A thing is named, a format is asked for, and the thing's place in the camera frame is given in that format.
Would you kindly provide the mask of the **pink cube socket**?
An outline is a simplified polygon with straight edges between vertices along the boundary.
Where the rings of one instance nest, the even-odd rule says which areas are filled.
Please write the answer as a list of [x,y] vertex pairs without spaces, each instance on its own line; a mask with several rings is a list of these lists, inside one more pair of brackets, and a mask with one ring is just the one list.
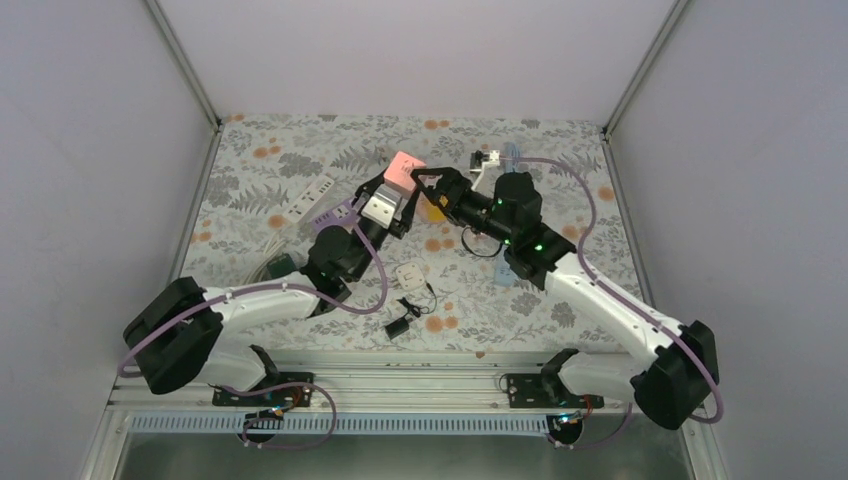
[[426,168],[427,164],[412,155],[398,151],[383,173],[384,182],[404,198],[410,198],[415,191],[415,182],[411,177],[413,170]]

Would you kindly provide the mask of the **yellow cube socket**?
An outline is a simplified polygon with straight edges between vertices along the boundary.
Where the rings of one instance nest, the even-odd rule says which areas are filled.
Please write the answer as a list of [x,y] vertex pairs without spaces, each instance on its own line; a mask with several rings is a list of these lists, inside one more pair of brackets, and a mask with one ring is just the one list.
[[446,220],[446,217],[441,210],[429,202],[424,203],[423,211],[425,219],[430,223],[439,224]]

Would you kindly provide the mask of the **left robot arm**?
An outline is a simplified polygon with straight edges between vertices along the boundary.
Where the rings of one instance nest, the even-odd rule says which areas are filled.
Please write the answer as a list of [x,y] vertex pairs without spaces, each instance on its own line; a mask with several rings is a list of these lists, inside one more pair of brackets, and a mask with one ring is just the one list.
[[358,188],[345,217],[319,228],[306,263],[293,272],[228,288],[202,287],[191,276],[172,281],[124,330],[129,352],[119,377],[141,378],[155,395],[200,381],[255,405],[270,402],[276,368],[262,346],[239,334],[335,311],[381,310],[389,276],[379,250],[409,231],[419,195],[377,175]]

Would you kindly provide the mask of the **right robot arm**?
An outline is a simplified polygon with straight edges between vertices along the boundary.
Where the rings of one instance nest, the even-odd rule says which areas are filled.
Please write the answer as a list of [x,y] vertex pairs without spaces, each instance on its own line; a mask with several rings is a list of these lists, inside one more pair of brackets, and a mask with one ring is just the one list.
[[452,167],[412,172],[417,189],[454,225],[483,233],[506,248],[510,269],[588,315],[625,348],[623,358],[574,351],[554,360],[541,384],[544,399],[565,407],[578,395],[635,404],[656,425],[677,430],[717,390],[713,331],[653,311],[611,282],[570,240],[544,223],[542,197],[527,172],[501,175],[492,196],[474,190]]

